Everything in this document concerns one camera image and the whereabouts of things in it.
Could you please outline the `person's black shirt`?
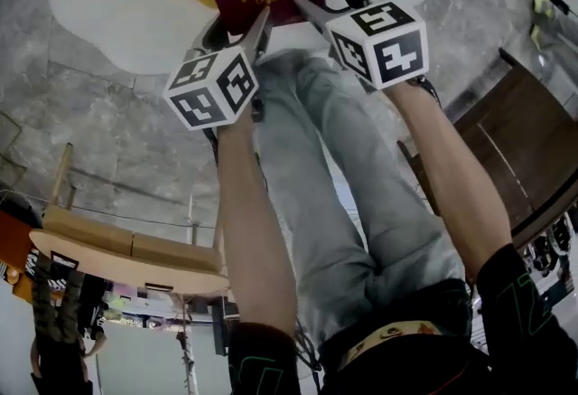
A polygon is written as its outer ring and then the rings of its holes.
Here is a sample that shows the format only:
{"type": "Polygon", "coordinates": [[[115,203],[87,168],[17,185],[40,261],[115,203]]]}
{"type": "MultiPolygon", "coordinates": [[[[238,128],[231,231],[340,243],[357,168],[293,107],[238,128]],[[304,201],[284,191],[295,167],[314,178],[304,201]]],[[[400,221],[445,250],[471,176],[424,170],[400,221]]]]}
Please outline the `person's black shirt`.
{"type": "Polygon", "coordinates": [[[300,395],[297,312],[318,345],[321,395],[578,395],[578,345],[511,246],[476,284],[489,349],[471,344],[461,261],[445,237],[225,243],[240,323],[231,395],[300,395]]]}

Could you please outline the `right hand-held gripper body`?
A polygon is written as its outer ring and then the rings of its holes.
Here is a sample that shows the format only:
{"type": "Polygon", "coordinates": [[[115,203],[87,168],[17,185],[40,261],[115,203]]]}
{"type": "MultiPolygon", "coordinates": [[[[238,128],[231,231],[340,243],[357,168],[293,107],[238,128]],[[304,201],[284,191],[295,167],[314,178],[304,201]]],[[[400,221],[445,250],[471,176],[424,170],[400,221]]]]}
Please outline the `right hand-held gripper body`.
{"type": "Polygon", "coordinates": [[[428,72],[425,21],[395,0],[348,5],[327,24],[329,43],[340,65],[374,89],[385,89],[428,72]]]}

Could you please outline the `person's gray jeans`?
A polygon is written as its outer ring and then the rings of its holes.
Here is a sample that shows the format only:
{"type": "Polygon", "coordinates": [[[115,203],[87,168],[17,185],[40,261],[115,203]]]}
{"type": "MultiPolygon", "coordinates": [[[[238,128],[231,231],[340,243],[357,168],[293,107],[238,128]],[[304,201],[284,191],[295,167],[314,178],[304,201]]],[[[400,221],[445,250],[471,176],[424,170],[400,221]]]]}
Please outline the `person's gray jeans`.
{"type": "Polygon", "coordinates": [[[287,50],[256,75],[265,103],[256,145],[315,343],[415,291],[463,280],[442,220],[327,59],[287,50]]]}

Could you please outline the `person's left forearm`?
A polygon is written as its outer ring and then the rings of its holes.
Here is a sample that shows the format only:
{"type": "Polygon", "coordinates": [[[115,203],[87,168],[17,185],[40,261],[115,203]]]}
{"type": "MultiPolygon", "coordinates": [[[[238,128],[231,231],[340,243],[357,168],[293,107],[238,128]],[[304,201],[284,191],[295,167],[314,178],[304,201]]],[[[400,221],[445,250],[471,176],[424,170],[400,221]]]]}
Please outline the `person's left forearm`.
{"type": "Polygon", "coordinates": [[[228,281],[244,322],[293,337],[297,319],[292,264],[253,145],[247,109],[218,130],[220,211],[228,281]]]}

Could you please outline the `brown wooden cabinet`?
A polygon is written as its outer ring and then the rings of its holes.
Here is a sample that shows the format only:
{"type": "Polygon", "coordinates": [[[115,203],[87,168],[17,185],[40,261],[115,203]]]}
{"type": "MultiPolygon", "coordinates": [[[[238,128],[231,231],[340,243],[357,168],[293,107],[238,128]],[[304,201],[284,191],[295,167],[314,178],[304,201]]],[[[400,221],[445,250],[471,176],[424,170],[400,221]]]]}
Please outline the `brown wooden cabinet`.
{"type": "Polygon", "coordinates": [[[578,202],[578,122],[546,85],[504,49],[499,80],[466,89],[444,109],[504,202],[517,249],[578,202]]]}

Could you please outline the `person's right forearm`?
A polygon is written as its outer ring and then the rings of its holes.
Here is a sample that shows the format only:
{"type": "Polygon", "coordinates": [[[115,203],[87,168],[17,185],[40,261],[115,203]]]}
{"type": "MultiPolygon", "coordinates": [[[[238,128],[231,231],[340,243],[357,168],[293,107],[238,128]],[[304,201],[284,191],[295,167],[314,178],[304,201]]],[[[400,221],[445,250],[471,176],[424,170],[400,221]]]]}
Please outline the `person's right forearm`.
{"type": "Polygon", "coordinates": [[[429,92],[403,82],[385,94],[410,131],[452,243],[468,278],[476,282],[490,258],[512,243],[505,204],[429,92]]]}

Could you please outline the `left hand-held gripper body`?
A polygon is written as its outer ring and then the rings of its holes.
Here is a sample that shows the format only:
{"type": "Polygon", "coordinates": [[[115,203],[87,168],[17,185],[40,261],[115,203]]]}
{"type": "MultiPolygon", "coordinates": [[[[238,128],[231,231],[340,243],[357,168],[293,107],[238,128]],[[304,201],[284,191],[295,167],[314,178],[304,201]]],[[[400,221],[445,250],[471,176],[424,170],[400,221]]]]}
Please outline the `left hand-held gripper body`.
{"type": "Polygon", "coordinates": [[[257,90],[245,51],[232,47],[184,62],[163,99],[189,130],[201,130],[236,122],[257,90]]]}

